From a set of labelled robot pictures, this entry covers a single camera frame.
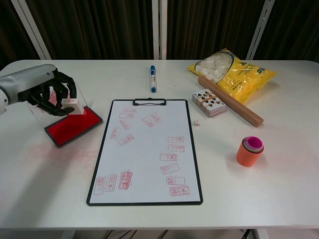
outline blue marker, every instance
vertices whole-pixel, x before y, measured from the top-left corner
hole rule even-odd
[[[151,91],[152,93],[155,93],[157,91],[156,72],[155,72],[155,66],[153,65],[151,65]]]

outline robotic hand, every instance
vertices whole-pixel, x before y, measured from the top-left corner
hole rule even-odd
[[[50,87],[56,93],[56,105],[49,102]],[[76,98],[76,87],[73,79],[58,72],[54,65],[45,64],[24,69],[0,77],[0,114],[7,105],[28,101],[34,106],[54,116],[65,116],[73,108],[62,109],[61,101],[68,97]]]

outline plastic bag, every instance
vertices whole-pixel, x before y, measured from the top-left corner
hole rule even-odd
[[[277,72],[241,61],[223,49],[187,68],[198,76],[212,80],[219,88],[244,103],[256,90],[262,88]]]

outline clipboard clip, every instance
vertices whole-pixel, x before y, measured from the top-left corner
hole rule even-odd
[[[133,100],[133,106],[146,106],[146,105],[166,106],[166,100],[153,99],[153,98]]]

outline wooden rolling pin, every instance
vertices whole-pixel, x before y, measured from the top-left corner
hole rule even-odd
[[[242,103],[232,98],[229,94],[223,92],[217,85],[215,85],[211,80],[207,79],[204,76],[200,76],[198,78],[199,84],[203,87],[209,89],[212,93],[214,93],[219,99],[221,99],[226,105],[232,108],[237,114],[239,114],[242,118],[251,123],[254,127],[260,126],[264,119],[261,118],[256,113],[252,112]]]

